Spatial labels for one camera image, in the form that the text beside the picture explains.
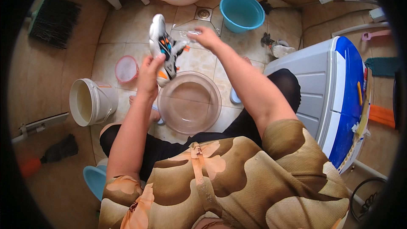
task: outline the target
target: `black leggings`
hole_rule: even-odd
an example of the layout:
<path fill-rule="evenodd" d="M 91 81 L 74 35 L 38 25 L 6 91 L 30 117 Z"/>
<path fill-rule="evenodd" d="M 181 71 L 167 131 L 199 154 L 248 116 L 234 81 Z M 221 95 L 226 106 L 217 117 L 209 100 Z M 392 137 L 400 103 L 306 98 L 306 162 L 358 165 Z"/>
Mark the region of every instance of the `black leggings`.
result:
<path fill-rule="evenodd" d="M 288 69 L 280 69 L 270 74 L 268 78 L 280 89 L 291 108 L 297 113 L 301 102 L 300 85 L 298 84 L 297 78 Z M 109 156 L 110 148 L 112 147 L 120 126 L 121 125 L 110 126 L 100 137 L 100 145 L 107 156 Z M 246 136 L 261 147 L 261 137 L 256 124 L 246 109 L 242 110 L 240 115 L 223 133 L 198 133 L 193 137 L 189 137 L 184 145 L 179 143 L 172 144 L 147 134 L 140 179 L 147 181 L 156 161 L 180 154 L 188 149 L 188 146 L 192 142 L 196 141 L 201 143 L 237 136 Z"/>

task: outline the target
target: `clear plastic basin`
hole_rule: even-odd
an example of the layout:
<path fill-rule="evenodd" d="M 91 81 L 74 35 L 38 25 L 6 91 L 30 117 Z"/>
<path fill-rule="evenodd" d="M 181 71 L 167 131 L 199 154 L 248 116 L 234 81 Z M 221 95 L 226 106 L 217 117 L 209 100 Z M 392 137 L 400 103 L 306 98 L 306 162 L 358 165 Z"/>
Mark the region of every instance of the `clear plastic basin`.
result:
<path fill-rule="evenodd" d="M 221 113 L 218 87 L 206 75 L 185 71 L 160 90 L 158 111 L 165 124 L 183 135 L 205 132 Z"/>

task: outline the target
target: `floral blouse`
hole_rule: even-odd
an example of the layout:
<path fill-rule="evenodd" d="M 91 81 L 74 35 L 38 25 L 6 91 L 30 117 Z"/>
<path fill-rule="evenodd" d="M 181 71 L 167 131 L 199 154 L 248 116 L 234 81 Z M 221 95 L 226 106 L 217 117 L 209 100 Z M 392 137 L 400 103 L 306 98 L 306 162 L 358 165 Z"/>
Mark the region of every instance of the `floral blouse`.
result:
<path fill-rule="evenodd" d="M 144 190 L 107 180 L 99 229 L 194 228 L 221 218 L 233 228 L 342 228 L 349 193 L 301 121 L 270 124 L 262 149 L 246 137 L 192 143 L 157 161 Z"/>

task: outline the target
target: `blue stool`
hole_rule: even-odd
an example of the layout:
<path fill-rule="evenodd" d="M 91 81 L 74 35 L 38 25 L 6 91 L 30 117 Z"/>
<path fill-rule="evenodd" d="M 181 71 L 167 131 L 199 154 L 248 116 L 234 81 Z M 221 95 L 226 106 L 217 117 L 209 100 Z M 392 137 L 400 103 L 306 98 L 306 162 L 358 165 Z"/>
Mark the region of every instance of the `blue stool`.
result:
<path fill-rule="evenodd" d="M 90 191 L 102 201 L 103 188 L 106 183 L 106 165 L 97 167 L 88 165 L 84 168 L 84 178 Z"/>
<path fill-rule="evenodd" d="M 219 9 L 225 26 L 234 33 L 242 33 L 260 27 L 265 13 L 257 0 L 221 0 Z"/>

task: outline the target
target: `tiled floor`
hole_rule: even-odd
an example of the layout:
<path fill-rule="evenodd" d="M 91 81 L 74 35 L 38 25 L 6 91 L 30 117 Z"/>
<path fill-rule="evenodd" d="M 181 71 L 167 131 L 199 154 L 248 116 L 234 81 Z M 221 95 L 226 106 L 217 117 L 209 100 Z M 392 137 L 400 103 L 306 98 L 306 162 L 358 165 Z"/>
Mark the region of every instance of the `tiled floor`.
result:
<path fill-rule="evenodd" d="M 273 59 L 269 50 L 262 47 L 260 39 L 265 32 L 274 40 L 282 39 L 297 48 L 301 35 L 300 14 L 294 10 L 275 10 L 266 17 L 265 23 L 251 31 L 236 34 L 229 31 L 223 24 L 219 10 L 221 0 L 199 0 L 189 6 L 173 6 L 159 0 L 151 0 L 145 6 L 140 0 L 121 0 L 123 8 L 111 9 L 100 34 L 96 49 L 92 79 L 108 82 L 118 88 L 119 106 L 115 114 L 104 122 L 122 120 L 129 109 L 129 96 L 137 93 L 137 79 L 127 84 L 119 84 L 114 74 L 114 66 L 124 55 L 133 56 L 138 64 L 150 54 L 148 46 L 148 30 L 151 19 L 156 13 L 164 15 L 167 32 L 175 39 L 186 39 L 186 31 L 194 30 L 197 25 L 212 28 L 222 41 L 229 44 L 241 56 L 247 56 L 252 64 L 263 72 L 265 64 Z M 268 0 L 273 7 L 289 6 L 281 0 Z M 211 22 L 194 20 L 197 7 L 213 9 Z M 243 105 L 233 104 L 230 99 L 231 85 L 220 61 L 210 51 L 199 44 L 192 44 L 189 52 L 184 52 L 177 59 L 180 71 L 197 71 L 211 78 L 221 93 L 222 110 L 218 121 L 208 131 L 222 132 L 239 115 Z M 96 162 L 105 157 L 99 145 L 99 132 L 102 125 L 91 126 L 92 143 Z M 169 142 L 185 143 L 188 136 L 180 135 L 168 127 L 154 125 L 149 131 L 155 137 Z"/>

